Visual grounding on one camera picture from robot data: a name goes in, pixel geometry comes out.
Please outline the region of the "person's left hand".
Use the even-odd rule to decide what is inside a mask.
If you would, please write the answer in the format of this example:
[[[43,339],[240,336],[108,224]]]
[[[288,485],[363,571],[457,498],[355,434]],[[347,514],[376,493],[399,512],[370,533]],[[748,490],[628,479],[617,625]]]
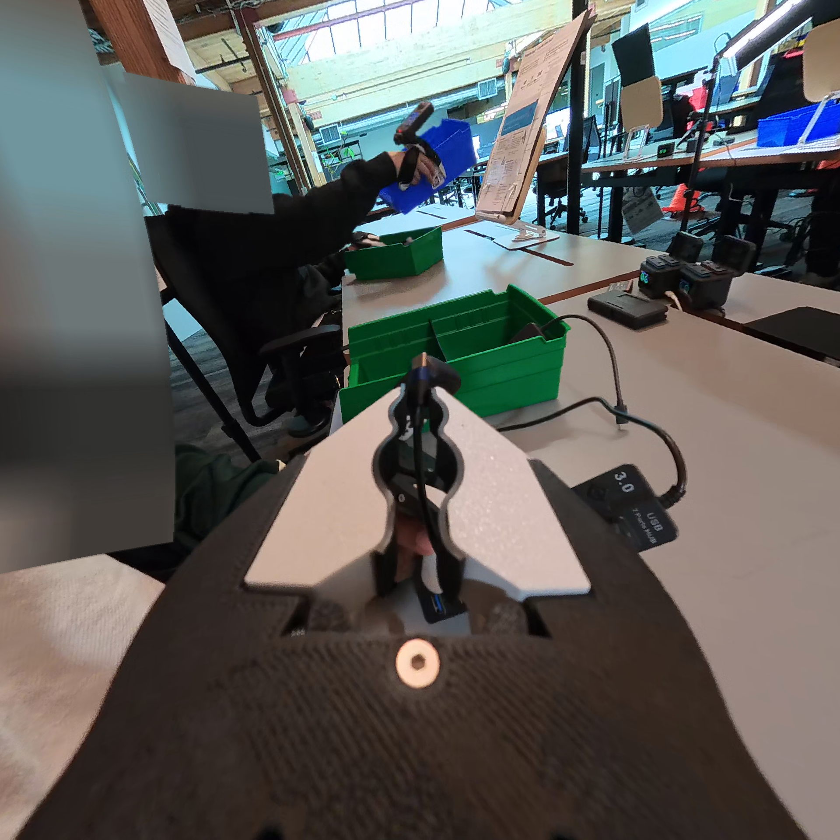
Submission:
[[[422,558],[434,554],[434,547],[421,519],[397,512],[395,516],[396,567],[394,581],[399,584],[414,575]]]

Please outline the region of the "black stand pole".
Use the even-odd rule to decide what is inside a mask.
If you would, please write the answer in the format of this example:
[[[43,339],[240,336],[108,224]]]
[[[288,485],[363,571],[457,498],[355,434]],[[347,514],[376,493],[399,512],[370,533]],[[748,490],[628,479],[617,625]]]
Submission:
[[[587,37],[591,23],[586,22],[570,63],[570,127],[566,158],[566,232],[578,235],[581,225],[581,167],[583,123],[585,118],[585,70],[588,58]]]

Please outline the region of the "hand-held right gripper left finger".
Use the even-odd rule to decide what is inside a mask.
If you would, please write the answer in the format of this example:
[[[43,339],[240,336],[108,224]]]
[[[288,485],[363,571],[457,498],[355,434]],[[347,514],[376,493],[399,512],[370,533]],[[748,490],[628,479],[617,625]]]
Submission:
[[[375,476],[375,458],[396,424],[390,390],[303,459],[243,580],[244,593],[268,604],[342,607],[355,627],[406,627],[404,595],[377,594],[375,555],[392,540],[395,503]]]

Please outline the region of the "thin black cable blue plug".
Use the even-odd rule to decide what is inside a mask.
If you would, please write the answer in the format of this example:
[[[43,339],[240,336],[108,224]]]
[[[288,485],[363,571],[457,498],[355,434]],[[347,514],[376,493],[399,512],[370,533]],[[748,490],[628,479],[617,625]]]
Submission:
[[[456,394],[460,377],[447,363],[420,353],[406,373],[403,385],[402,411],[412,431],[417,498],[434,550],[437,585],[447,598],[456,599],[463,581],[464,559],[448,536],[445,505],[432,502],[427,491],[435,481],[443,482],[444,494],[455,485],[457,458],[451,445],[444,440],[445,405],[438,400],[437,389]]]

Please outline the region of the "black office chair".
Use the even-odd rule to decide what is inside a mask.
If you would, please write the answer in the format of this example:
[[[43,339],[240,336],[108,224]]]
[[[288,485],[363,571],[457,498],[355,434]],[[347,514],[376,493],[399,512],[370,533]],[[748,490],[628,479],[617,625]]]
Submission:
[[[266,427],[292,413],[287,434],[301,441],[292,455],[325,437],[343,371],[340,325],[311,327],[253,350],[201,290],[168,289],[166,295],[190,312],[222,354],[239,411],[249,426]]]

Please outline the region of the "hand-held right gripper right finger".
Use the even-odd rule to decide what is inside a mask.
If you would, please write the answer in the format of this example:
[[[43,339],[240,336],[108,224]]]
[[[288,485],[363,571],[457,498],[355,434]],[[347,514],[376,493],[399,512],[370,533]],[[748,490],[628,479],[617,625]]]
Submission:
[[[428,398],[433,504],[470,627],[497,606],[588,595],[592,585],[529,457],[442,387]]]

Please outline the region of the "printed instruction sheet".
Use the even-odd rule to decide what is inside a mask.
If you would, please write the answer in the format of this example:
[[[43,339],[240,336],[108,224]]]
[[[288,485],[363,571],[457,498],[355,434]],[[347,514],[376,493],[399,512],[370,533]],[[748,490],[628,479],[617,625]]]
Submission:
[[[510,215],[518,203],[548,107],[569,64],[574,27],[567,24],[521,58],[479,195],[483,213]]]

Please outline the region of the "orange traffic cone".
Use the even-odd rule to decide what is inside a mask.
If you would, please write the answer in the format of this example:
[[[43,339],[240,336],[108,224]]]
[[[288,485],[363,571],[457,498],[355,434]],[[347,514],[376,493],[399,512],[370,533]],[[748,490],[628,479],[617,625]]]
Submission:
[[[670,216],[672,219],[679,218],[686,210],[686,196],[689,192],[687,184],[679,184],[675,189],[674,194],[670,198],[668,205],[663,206],[664,214]],[[700,193],[694,191],[691,195],[691,202],[689,205],[689,217],[698,217],[706,212],[705,207],[700,202]]]

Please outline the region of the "black flat device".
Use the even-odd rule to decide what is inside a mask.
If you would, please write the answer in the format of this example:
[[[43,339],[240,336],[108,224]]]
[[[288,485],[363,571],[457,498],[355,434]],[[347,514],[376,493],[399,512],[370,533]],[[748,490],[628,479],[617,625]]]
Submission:
[[[654,327],[667,320],[669,308],[624,290],[607,290],[587,300],[592,312],[633,331]]]

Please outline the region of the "small green plastic bin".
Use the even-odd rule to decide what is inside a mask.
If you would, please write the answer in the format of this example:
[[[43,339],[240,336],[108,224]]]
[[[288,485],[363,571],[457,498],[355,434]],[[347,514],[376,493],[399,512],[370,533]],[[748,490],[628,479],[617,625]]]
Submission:
[[[386,247],[340,252],[346,270],[358,281],[416,277],[443,259],[440,226],[376,235]]]

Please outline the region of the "wooden document stand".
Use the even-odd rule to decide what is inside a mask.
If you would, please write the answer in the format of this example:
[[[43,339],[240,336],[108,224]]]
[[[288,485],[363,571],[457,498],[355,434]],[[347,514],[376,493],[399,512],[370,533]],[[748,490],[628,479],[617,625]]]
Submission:
[[[575,47],[578,44],[579,38],[581,37],[581,31],[583,29],[584,23],[589,22],[589,23],[591,23],[591,27],[592,27],[594,21],[595,21],[594,8],[593,8],[592,5],[587,3],[586,5],[584,5],[584,10],[580,14],[576,15],[572,19],[572,21],[568,23],[568,24],[572,24],[572,26],[574,27],[574,42],[573,42],[572,51],[570,53],[570,61],[569,61],[569,64],[568,64],[564,74],[563,74],[562,79],[564,78],[567,70],[571,66],[572,55],[575,51]],[[545,119],[546,119],[546,117],[549,113],[549,108],[550,108],[550,105],[548,107],[548,111],[546,113]],[[534,177],[534,175],[537,171],[539,159],[540,159],[540,157],[542,155],[542,152],[543,152],[546,137],[547,137],[547,130],[545,128],[545,120],[544,120],[542,130],[541,130],[539,138],[538,138],[538,142],[535,146],[534,152],[532,154],[532,158],[531,158],[530,163],[528,165],[528,171],[527,171],[527,174],[526,174],[524,184],[523,184],[522,189],[521,189],[521,191],[519,193],[519,196],[518,196],[518,203],[517,203],[514,211],[510,215],[505,215],[505,214],[500,214],[500,213],[483,213],[483,212],[480,211],[480,191],[481,191],[482,184],[483,184],[483,181],[485,179],[485,175],[486,175],[486,171],[487,171],[487,166],[486,166],[484,179],[481,183],[481,186],[480,186],[480,189],[479,189],[479,194],[478,194],[478,197],[477,197],[477,200],[476,200],[475,215],[479,220],[499,224],[499,225],[502,225],[505,228],[505,231],[502,234],[496,235],[494,237],[494,241],[498,245],[500,245],[501,247],[503,247],[505,249],[508,249],[508,250],[524,249],[524,248],[532,246],[532,245],[543,244],[543,243],[546,243],[546,242],[550,242],[550,241],[555,240],[556,238],[559,237],[559,234],[547,229],[544,226],[544,224],[530,224],[528,222],[522,221],[522,219],[521,219],[522,209],[524,207],[524,203],[526,201],[527,195],[529,194],[532,179],[533,179],[533,177]]]

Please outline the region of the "blue plastic bin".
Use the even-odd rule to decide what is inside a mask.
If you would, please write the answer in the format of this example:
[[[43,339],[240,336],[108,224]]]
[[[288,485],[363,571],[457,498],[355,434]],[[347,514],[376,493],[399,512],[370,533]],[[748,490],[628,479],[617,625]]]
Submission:
[[[839,100],[829,98],[759,120],[757,146],[783,148],[830,140],[839,134]]]
[[[476,163],[471,125],[463,120],[443,119],[440,124],[423,131],[424,139],[439,157],[445,172],[440,186],[432,187],[425,180],[402,190],[396,184],[389,185],[379,193],[381,200],[400,214],[408,214],[414,208],[425,204],[443,187],[448,187],[467,173]]]

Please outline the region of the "person's left forearm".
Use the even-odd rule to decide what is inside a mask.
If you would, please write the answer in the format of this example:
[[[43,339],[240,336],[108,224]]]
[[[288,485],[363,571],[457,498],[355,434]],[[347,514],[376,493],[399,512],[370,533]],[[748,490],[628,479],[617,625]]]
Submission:
[[[277,459],[237,467],[227,455],[175,446],[174,544],[192,552],[233,511],[284,468]]]

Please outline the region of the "black USB hub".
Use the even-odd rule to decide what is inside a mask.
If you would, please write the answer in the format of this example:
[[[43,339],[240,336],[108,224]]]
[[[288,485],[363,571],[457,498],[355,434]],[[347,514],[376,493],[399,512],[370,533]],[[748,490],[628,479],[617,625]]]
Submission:
[[[668,512],[669,503],[656,496],[635,465],[620,465],[574,486],[572,491],[637,553],[678,538],[679,531]],[[427,623],[441,623],[466,613],[462,601],[442,592],[436,555],[423,557],[413,583]]]

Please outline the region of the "beige garment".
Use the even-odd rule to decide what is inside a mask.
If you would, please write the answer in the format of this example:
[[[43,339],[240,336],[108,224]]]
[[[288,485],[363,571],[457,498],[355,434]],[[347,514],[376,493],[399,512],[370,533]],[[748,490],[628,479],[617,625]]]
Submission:
[[[164,584],[105,555],[1,576],[1,838],[73,759]]]

